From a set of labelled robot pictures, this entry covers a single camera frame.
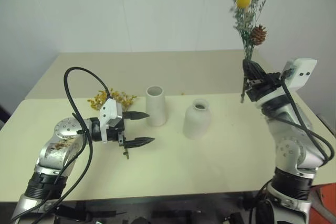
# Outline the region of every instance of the yellow dried flowers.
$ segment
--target yellow dried flowers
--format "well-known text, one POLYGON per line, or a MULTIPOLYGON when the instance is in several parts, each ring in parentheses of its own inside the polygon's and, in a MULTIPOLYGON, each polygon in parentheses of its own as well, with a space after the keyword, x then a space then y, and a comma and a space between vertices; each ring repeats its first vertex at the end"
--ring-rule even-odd
MULTIPOLYGON (((99 93, 93 98, 89 99, 88 102, 90 102, 91 108, 94 110, 100 110, 100 108, 103 106, 103 104, 106 101, 106 91, 105 90, 99 90, 99 93)), ((128 95, 125 92, 119 93, 118 91, 114 91, 111 89, 111 95, 113 99, 116 100, 116 102, 121 103, 122 111, 127 111, 129 107, 134 103, 134 99, 137 98, 136 95, 128 95)))

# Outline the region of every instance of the vase opening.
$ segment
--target vase opening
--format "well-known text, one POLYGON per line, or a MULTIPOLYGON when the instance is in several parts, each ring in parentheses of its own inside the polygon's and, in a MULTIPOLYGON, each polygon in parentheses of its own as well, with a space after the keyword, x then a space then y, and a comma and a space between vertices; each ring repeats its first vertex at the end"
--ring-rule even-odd
POLYGON ((162 94, 163 89, 159 86, 152 86, 147 89, 147 94, 153 97, 157 97, 158 95, 162 94))
POLYGON ((209 107, 208 102, 203 99, 196 99, 193 105, 197 110, 206 110, 209 107))

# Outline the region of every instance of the white cylindrical vase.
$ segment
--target white cylindrical vase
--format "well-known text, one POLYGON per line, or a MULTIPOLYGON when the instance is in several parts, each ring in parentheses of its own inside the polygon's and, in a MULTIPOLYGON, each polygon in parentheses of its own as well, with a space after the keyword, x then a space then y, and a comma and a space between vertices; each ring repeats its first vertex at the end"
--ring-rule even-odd
POLYGON ((159 86, 151 86, 146 90, 147 123, 150 126, 161 126, 167 121, 164 91, 159 86))
POLYGON ((183 134, 190 139, 201 138, 210 123, 209 103, 204 99, 196 99, 185 112, 183 134))

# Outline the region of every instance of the white wall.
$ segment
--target white wall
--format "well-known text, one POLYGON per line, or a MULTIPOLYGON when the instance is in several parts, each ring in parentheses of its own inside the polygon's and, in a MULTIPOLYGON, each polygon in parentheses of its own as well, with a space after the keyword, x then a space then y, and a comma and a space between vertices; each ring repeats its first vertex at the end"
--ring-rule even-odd
MULTIPOLYGON (((60 51, 242 48, 230 0, 0 0, 0 103, 13 111, 60 51)), ((336 0, 267 0, 261 55, 319 60, 300 94, 335 125, 336 0)))

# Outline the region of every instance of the pine cone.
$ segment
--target pine cone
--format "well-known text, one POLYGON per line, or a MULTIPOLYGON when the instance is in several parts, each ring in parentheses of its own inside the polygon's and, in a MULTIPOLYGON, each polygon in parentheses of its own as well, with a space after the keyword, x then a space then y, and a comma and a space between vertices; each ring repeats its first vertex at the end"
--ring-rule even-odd
POLYGON ((262 25, 256 26, 252 29, 250 38, 254 45, 258 46, 265 41, 267 32, 264 30, 265 27, 262 27, 262 25))

